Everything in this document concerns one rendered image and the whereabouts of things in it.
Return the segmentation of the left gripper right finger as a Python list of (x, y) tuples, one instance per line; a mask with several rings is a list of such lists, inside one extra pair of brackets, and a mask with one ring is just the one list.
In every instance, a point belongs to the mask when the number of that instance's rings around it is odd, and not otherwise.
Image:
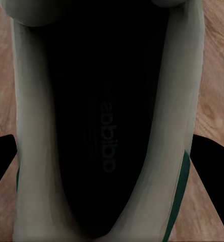
[(224, 147), (193, 134), (190, 158), (224, 225)]

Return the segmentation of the gym shoe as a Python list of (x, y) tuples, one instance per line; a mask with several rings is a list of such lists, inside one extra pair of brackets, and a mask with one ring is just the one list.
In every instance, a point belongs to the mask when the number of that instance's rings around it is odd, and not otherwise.
[(190, 173), (203, 0), (0, 0), (11, 18), (12, 242), (167, 242)]

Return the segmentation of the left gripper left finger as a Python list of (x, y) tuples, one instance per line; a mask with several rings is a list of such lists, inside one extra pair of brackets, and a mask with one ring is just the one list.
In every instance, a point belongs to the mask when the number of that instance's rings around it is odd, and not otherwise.
[(15, 138), (12, 134), (0, 137), (0, 180), (17, 154)]

